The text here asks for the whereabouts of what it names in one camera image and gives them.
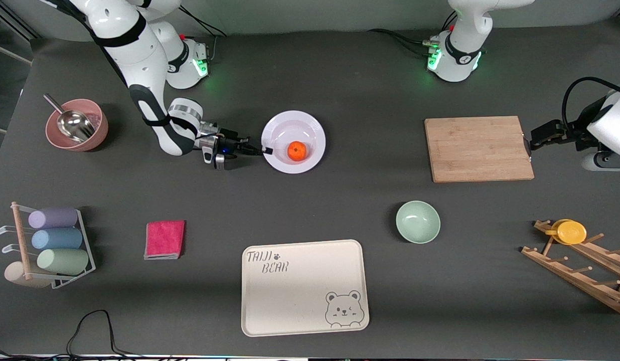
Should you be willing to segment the white round plate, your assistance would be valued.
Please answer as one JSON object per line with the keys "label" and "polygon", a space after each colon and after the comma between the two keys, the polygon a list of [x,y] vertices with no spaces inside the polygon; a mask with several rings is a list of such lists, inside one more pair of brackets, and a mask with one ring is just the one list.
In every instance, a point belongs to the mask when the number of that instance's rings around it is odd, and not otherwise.
{"label": "white round plate", "polygon": [[[287,174],[305,173],[317,166],[324,156],[327,144],[319,121],[298,110],[285,111],[272,117],[264,127],[260,141],[262,146],[273,149],[272,155],[264,154],[265,160],[277,171]],[[306,144],[306,160],[294,162],[287,157],[287,146],[293,141]]]}

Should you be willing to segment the orange fruit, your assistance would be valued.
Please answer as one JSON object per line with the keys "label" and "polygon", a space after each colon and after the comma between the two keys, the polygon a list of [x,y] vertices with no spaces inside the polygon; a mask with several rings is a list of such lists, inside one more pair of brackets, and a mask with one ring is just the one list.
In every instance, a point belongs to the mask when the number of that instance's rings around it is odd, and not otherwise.
{"label": "orange fruit", "polygon": [[294,162],[301,162],[308,157],[308,149],[304,142],[293,141],[286,149],[287,157]]}

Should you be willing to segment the wooden cutting board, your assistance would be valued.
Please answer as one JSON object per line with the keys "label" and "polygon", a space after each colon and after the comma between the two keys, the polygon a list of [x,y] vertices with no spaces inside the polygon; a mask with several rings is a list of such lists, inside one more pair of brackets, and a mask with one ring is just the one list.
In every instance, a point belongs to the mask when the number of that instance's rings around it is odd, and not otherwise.
{"label": "wooden cutting board", "polygon": [[424,128],[434,183],[534,178],[517,116],[428,118]]}

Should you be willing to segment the yellow cup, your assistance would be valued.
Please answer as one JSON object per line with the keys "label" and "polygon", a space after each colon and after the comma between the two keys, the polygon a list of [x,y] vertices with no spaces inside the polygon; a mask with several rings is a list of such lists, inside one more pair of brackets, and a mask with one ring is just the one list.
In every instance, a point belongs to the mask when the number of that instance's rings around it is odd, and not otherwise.
{"label": "yellow cup", "polygon": [[587,231],[583,224],[570,219],[557,220],[544,234],[563,245],[581,244],[587,238]]}

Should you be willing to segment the folded pink cloth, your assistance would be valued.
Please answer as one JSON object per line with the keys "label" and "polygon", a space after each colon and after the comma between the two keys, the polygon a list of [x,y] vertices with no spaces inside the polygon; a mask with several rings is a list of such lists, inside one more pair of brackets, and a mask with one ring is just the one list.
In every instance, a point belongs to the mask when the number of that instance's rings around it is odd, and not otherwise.
{"label": "folded pink cloth", "polygon": [[186,220],[161,220],[146,225],[144,260],[177,260],[182,254]]}

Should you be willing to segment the pink bowl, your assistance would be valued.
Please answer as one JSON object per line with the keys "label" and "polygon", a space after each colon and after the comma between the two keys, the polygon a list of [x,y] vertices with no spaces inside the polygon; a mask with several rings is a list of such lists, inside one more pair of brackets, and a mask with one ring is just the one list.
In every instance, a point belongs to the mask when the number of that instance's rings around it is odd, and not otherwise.
{"label": "pink bowl", "polygon": [[47,141],[56,148],[68,151],[86,152],[96,149],[109,131],[108,119],[101,107],[92,100],[76,99],[63,103],[63,108],[78,110],[86,114],[95,127],[95,133],[83,143],[72,141],[59,130],[56,121],[60,113],[55,110],[47,119],[45,126]]}

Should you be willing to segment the metal scoop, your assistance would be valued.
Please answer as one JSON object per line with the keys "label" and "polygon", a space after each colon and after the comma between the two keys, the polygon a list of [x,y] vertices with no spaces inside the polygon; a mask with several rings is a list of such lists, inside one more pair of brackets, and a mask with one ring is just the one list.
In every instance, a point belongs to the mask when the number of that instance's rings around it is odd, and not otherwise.
{"label": "metal scoop", "polygon": [[83,143],[94,135],[95,127],[86,114],[78,110],[65,109],[48,93],[44,93],[43,97],[59,112],[56,126],[65,137],[76,143]]}

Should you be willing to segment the wooden peg drying rack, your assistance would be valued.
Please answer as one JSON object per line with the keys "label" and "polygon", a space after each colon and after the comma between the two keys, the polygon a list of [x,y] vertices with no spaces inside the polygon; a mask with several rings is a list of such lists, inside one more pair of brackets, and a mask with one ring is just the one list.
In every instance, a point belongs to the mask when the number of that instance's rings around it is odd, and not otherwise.
{"label": "wooden peg drying rack", "polygon": [[[596,244],[604,234],[591,236],[587,229],[587,238],[581,244],[560,244],[544,234],[544,230],[549,229],[556,221],[535,220],[533,227],[546,236],[548,241],[541,250],[524,246],[521,254],[620,314],[620,249],[606,249]],[[566,264],[569,260],[567,256],[550,257],[549,251],[555,244],[571,249],[591,261],[592,265],[575,269]]]}

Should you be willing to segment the pale green bowl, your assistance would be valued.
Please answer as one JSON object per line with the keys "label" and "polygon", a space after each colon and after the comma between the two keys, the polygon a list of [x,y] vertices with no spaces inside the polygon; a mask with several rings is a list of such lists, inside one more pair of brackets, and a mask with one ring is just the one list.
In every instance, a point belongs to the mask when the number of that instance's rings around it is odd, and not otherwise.
{"label": "pale green bowl", "polygon": [[423,201],[402,204],[395,216],[396,228],[413,244],[427,244],[440,233],[441,220],[437,210]]}

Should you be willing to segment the cream tray with bear print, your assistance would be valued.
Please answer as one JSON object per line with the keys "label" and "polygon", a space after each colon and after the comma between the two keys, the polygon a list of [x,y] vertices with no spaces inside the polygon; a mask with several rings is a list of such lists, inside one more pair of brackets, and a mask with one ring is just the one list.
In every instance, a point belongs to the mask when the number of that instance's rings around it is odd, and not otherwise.
{"label": "cream tray with bear print", "polygon": [[249,337],[363,330],[363,249],[352,239],[244,249],[241,328]]}

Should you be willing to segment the purple cup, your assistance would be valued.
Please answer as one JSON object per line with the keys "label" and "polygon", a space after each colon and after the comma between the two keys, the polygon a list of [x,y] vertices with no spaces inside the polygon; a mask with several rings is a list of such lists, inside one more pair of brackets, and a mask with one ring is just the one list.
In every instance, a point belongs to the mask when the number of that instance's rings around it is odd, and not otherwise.
{"label": "purple cup", "polygon": [[30,213],[28,224],[33,229],[73,228],[78,219],[78,212],[74,208],[50,207]]}

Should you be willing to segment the blue cup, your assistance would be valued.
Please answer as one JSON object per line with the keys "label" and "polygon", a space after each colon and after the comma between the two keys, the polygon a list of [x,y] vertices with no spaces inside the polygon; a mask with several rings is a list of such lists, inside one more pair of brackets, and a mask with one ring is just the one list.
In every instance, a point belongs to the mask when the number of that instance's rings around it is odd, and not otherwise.
{"label": "blue cup", "polygon": [[83,234],[77,228],[49,228],[36,231],[31,238],[35,249],[79,249]]}

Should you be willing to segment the green cup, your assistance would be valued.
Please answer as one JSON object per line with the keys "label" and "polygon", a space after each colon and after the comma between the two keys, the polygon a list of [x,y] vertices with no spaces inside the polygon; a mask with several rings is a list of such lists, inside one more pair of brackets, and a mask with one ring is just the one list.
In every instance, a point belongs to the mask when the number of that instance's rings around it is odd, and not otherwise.
{"label": "green cup", "polygon": [[82,249],[47,249],[37,258],[40,269],[68,276],[78,276],[88,263],[88,253]]}

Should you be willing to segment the beige cup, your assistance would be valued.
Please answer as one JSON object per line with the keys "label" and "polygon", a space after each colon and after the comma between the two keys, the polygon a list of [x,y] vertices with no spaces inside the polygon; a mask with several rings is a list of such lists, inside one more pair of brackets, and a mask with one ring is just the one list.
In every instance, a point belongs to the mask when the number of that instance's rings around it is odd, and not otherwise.
{"label": "beige cup", "polygon": [[24,265],[21,261],[14,261],[5,268],[4,277],[7,281],[15,285],[28,286],[31,288],[45,288],[50,286],[54,281],[52,279],[32,277],[26,279]]}

